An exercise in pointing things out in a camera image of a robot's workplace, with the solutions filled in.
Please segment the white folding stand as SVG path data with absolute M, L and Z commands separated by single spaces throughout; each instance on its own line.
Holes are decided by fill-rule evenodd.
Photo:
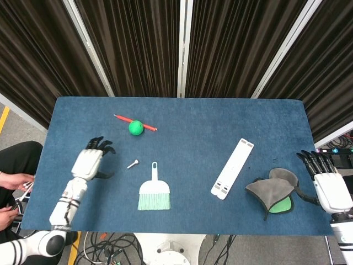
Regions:
M 211 194 L 215 195 L 220 200 L 225 200 L 231 190 L 232 185 L 245 165 L 253 147 L 253 143 L 243 138 L 239 140 L 217 180 L 212 186 L 210 191 Z

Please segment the green ball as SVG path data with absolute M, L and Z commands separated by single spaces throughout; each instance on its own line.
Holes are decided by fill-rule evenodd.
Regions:
M 144 131 L 143 123 L 139 120 L 133 120 L 129 124 L 129 132 L 134 136 L 141 135 Z

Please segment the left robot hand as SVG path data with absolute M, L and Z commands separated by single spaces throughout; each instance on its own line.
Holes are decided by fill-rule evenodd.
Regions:
M 101 142 L 103 138 L 100 136 L 90 139 L 85 149 L 79 153 L 71 169 L 74 178 L 89 182 L 94 178 L 109 179 L 114 175 L 114 172 L 99 172 L 102 158 L 109 152 L 116 154 L 115 149 L 111 146 L 113 142 L 110 140 Z

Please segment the white brush green bristles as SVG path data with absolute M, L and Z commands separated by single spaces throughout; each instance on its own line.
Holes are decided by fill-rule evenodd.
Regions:
M 151 180 L 142 183 L 139 189 L 137 210 L 169 210 L 170 188 L 165 181 L 158 179 L 158 163 L 152 162 Z

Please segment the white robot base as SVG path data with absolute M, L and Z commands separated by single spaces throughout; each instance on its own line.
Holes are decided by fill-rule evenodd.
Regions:
M 205 234 L 135 233 L 146 265 L 199 265 Z

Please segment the blue table mat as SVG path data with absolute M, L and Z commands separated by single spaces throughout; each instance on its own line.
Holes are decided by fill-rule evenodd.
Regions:
M 129 132 L 121 115 L 157 128 Z M 72 221 L 72 228 L 101 232 L 161 232 L 233 235 L 330 235 L 330 216 L 293 195 L 294 209 L 271 214 L 245 187 L 285 168 L 300 188 L 314 196 L 311 178 L 296 153 L 314 149 L 311 129 L 299 100 L 217 98 L 60 97 L 56 101 L 36 180 L 22 227 L 48 230 L 79 153 L 103 136 L 116 154 L 100 165 L 109 179 L 94 179 Z M 225 200 L 211 188 L 243 138 L 254 147 Z M 139 163 L 127 169 L 134 160 Z M 158 179 L 170 188 L 169 210 L 137 210 L 139 189 Z

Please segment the grey green cloth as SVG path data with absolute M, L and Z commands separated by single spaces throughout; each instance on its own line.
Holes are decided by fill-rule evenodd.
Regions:
M 264 220 L 269 214 L 286 214 L 294 209 L 292 193 L 298 187 L 297 176 L 284 168 L 273 168 L 267 179 L 256 178 L 245 187 L 264 208 Z

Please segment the red pen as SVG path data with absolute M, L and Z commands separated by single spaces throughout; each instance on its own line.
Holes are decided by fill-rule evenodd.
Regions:
M 124 116 L 121 116 L 121 115 L 117 115 L 117 114 L 114 114 L 114 117 L 116 117 L 117 119 L 120 119 L 122 121 L 128 122 L 128 123 L 131 123 L 131 122 L 135 121 L 133 119 L 130 119 L 130 118 L 127 118 L 127 117 L 124 117 Z M 142 125 L 147 130 L 157 131 L 157 128 L 154 127 L 154 126 L 151 126 L 151 125 L 148 125 L 148 124 L 144 124 L 144 123 Z

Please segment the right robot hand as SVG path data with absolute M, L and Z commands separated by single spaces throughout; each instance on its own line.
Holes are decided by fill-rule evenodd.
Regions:
M 348 213 L 353 209 L 353 198 L 331 160 L 317 152 L 302 150 L 296 156 L 303 162 L 314 184 L 316 199 L 305 201 L 320 205 L 330 215 Z

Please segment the person in black clothes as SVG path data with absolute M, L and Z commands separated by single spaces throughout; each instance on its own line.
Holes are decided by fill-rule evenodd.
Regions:
M 36 141 L 0 150 L 0 244 L 18 238 L 10 228 L 18 215 L 18 209 L 12 209 L 12 194 L 25 191 L 25 184 L 34 182 L 41 152 L 42 144 Z

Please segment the white frame post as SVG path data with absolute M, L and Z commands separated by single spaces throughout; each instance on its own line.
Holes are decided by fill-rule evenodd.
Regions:
M 18 107 L 16 104 L 14 104 L 11 100 L 9 100 L 7 97 L 5 97 L 1 93 L 0 93 L 0 103 L 5 105 L 6 107 L 9 107 L 10 110 L 15 112 L 18 116 L 20 116 L 22 119 L 24 119 L 29 124 L 38 128 L 43 133 L 47 133 L 47 129 L 45 127 L 43 127 L 41 124 L 39 124 L 35 119 L 33 119 L 30 115 L 28 115 L 25 111 L 23 111 L 20 107 Z
M 322 1 L 323 0 L 306 0 L 303 9 L 300 11 L 293 26 L 284 38 L 274 58 L 272 59 L 260 82 L 258 83 L 256 89 L 251 95 L 251 99 L 259 98 L 268 81 L 273 76 L 280 63 L 285 58 L 286 54 L 289 52 L 290 48 L 295 43 L 305 26 L 308 24 L 311 17 L 315 14 Z
M 94 45 L 92 43 L 92 40 L 89 36 L 87 27 L 82 19 L 82 16 L 78 10 L 78 7 L 75 3 L 74 0 L 61 0 L 71 21 L 74 24 L 74 27 L 89 55 L 89 58 L 100 78 L 100 81 L 103 84 L 103 87 L 109 97 L 114 97 L 114 91 L 110 85 L 110 82 L 107 78 L 107 75 L 104 71 L 103 65 L 99 60 L 98 54 L 96 52 L 96 49 L 94 48 Z
M 194 0 L 180 0 L 178 79 L 176 94 L 178 98 L 184 98 L 186 91 L 193 5 Z
M 327 143 L 333 141 L 334 139 L 338 138 L 339 136 L 342 136 L 349 131 L 353 130 L 353 122 L 350 122 L 346 124 L 345 126 L 341 127 L 340 129 L 337 129 L 333 133 L 329 134 L 328 136 L 324 137 L 323 139 L 317 141 L 314 143 L 314 147 L 316 149 L 326 145 Z

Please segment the dark pleated curtain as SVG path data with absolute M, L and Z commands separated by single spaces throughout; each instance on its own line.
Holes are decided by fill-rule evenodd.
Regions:
M 180 0 L 74 0 L 115 96 L 177 97 Z M 251 98 L 306 0 L 194 0 L 185 98 Z M 48 128 L 108 96 L 61 0 L 0 0 L 0 93 Z M 313 138 L 353 122 L 353 0 L 323 0 L 260 99 L 304 103 Z

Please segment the power strip with plugs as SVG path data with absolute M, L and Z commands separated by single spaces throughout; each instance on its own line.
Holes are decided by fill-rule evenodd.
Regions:
M 353 155 L 353 148 L 339 149 L 337 147 L 333 149 L 316 149 L 317 153 L 326 153 L 329 155 Z

